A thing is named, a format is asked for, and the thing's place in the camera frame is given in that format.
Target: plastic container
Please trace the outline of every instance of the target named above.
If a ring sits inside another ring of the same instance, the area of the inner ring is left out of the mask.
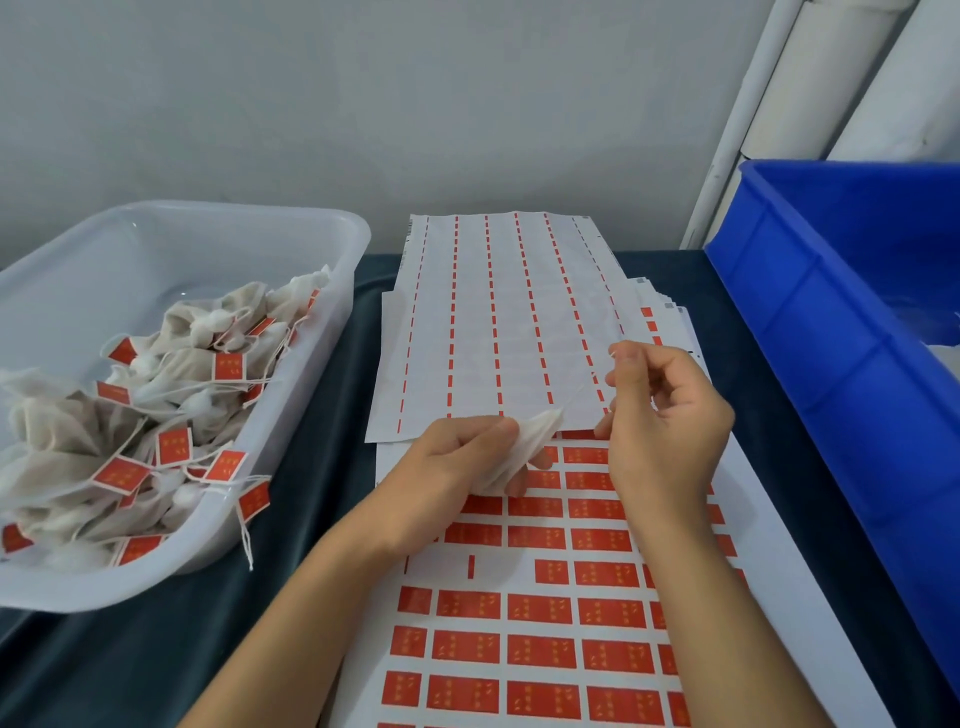
[[[237,477],[272,474],[353,308],[353,272],[369,242],[362,218],[335,209],[146,202],[106,210],[0,273],[0,366],[39,367],[92,391],[109,371],[103,343],[157,330],[175,301],[216,298],[251,280],[278,287],[327,264],[330,284],[235,444],[250,454]],[[11,443],[0,427],[0,447]],[[204,494],[169,539],[122,567],[62,573],[36,563],[36,546],[17,552],[0,563],[0,605],[96,609],[199,569],[238,540],[236,490]]]
[[[960,694],[960,165],[741,170],[708,257]]]

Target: stack of paper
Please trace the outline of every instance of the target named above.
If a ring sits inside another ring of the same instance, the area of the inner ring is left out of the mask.
[[[563,406],[564,432],[526,497],[471,496],[378,586],[331,725],[689,725],[656,585],[592,436],[610,343],[680,347],[706,370],[686,311],[627,280],[588,218],[508,213],[413,218],[383,312],[377,481],[440,417]],[[733,438],[708,509],[833,719],[890,725]]]

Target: table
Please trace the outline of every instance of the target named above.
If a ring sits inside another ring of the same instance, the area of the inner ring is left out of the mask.
[[[960,725],[960,703],[700,251],[617,255],[685,305],[737,440],[899,726]],[[252,522],[255,570],[238,547],[98,612],[0,610],[0,725],[174,726],[310,547],[373,486],[363,442],[379,359],[380,293],[399,255],[367,255],[353,314]]]

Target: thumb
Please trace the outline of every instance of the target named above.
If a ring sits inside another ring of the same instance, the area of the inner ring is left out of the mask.
[[[473,481],[488,474],[507,459],[519,432],[520,425],[516,420],[505,417],[444,457],[452,464],[459,480]]]

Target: forearm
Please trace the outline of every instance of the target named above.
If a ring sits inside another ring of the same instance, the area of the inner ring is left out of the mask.
[[[708,526],[660,522],[641,547],[694,725],[831,725]]]
[[[373,585],[392,560],[354,510],[331,528],[181,728],[314,726]]]

